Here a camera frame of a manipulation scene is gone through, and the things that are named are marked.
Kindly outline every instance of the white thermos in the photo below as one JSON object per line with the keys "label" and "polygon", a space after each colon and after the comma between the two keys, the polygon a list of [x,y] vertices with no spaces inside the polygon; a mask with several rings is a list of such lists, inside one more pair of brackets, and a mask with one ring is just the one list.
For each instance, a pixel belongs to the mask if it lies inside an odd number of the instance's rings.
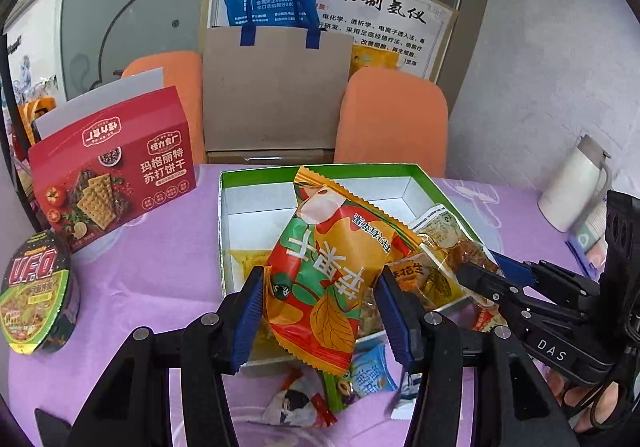
{"label": "white thermos", "polygon": [[[540,212],[560,232],[581,226],[598,202],[604,199],[612,180],[606,158],[611,157],[585,134],[540,196]],[[606,178],[604,186],[598,188],[601,173]]]}

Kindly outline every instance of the brown paper bag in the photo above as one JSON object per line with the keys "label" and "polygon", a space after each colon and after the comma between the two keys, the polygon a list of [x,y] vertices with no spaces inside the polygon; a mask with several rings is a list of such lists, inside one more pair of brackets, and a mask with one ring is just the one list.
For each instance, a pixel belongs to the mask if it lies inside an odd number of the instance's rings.
{"label": "brown paper bag", "polygon": [[334,148],[353,38],[323,31],[312,49],[313,30],[254,25],[254,44],[241,46],[243,29],[207,29],[207,151]]}

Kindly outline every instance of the human hand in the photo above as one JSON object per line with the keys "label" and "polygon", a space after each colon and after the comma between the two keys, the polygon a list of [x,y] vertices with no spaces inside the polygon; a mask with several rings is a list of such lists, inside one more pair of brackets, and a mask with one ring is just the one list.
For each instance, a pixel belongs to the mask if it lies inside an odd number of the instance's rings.
{"label": "human hand", "polygon": [[[556,397],[558,404],[562,405],[562,401],[564,400],[564,403],[570,407],[575,407],[590,390],[589,387],[574,387],[566,390],[569,385],[567,379],[553,369],[551,369],[546,376],[546,383],[549,388],[551,388],[551,392],[554,394],[554,397]],[[618,385],[616,382],[611,382],[596,406],[595,419],[597,422],[603,423],[611,416],[617,403]],[[574,426],[574,432],[585,432],[593,427],[589,416],[590,408],[591,405],[582,412],[580,420],[578,420],[578,423]]]}

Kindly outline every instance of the brand logo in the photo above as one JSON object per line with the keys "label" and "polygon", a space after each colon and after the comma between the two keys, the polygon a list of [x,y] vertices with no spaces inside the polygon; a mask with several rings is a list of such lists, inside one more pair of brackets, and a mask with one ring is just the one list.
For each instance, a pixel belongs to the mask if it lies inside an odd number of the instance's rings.
{"label": "brand logo", "polygon": [[9,273],[9,286],[49,277],[57,257],[58,250],[52,248],[14,259]]}
{"label": "brand logo", "polygon": [[151,156],[154,154],[164,154],[171,151],[174,147],[178,147],[181,143],[182,137],[180,136],[180,131],[168,131],[146,142],[146,150]]}
{"label": "brand logo", "polygon": [[82,144],[84,144],[85,147],[98,145],[99,143],[109,140],[121,130],[122,125],[117,116],[105,118],[82,131]]}
{"label": "brand logo", "polygon": [[551,358],[555,359],[558,362],[564,361],[564,358],[566,356],[566,351],[561,351],[560,348],[556,348],[555,346],[547,344],[545,339],[540,339],[540,342],[536,347],[539,350],[544,351],[547,355],[551,356]]}

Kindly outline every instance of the open box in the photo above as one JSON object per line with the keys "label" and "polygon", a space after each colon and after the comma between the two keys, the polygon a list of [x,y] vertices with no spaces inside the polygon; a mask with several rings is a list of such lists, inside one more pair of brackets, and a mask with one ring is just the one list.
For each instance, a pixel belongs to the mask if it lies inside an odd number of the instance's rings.
{"label": "open box", "polygon": [[[445,205],[476,241],[478,235],[438,186],[415,164],[323,164],[309,169],[335,180],[404,223],[411,223],[436,204]],[[298,207],[293,179],[299,167],[270,167],[223,172],[220,176],[218,236],[223,294],[240,291],[242,265],[230,250],[271,250]],[[442,306],[445,315],[470,303],[468,297]],[[356,350],[372,347],[385,332],[356,341]],[[275,341],[254,347],[246,366],[291,360]]]}

